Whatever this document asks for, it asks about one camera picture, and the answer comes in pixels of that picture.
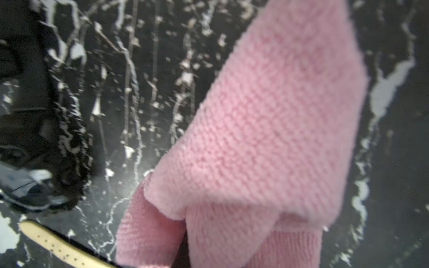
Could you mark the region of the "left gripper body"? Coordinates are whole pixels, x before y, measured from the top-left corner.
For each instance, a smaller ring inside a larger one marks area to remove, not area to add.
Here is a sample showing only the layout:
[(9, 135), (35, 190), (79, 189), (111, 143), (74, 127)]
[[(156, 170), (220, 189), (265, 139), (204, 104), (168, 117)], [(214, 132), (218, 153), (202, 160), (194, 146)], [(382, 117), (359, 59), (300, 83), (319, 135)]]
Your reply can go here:
[(1, 2), (1, 79), (19, 83), (11, 110), (1, 116), (1, 199), (23, 213), (71, 210), (84, 180), (58, 147), (54, 91), (28, 1)]

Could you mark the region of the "pink cloth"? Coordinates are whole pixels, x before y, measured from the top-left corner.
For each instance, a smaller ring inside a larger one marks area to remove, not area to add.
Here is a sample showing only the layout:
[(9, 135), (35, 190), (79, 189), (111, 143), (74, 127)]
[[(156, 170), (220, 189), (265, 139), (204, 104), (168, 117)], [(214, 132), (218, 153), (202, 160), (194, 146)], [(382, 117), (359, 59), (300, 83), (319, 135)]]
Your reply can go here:
[(116, 260), (317, 268), (341, 211), (368, 79), (345, 1), (269, 1), (185, 134), (139, 185)]

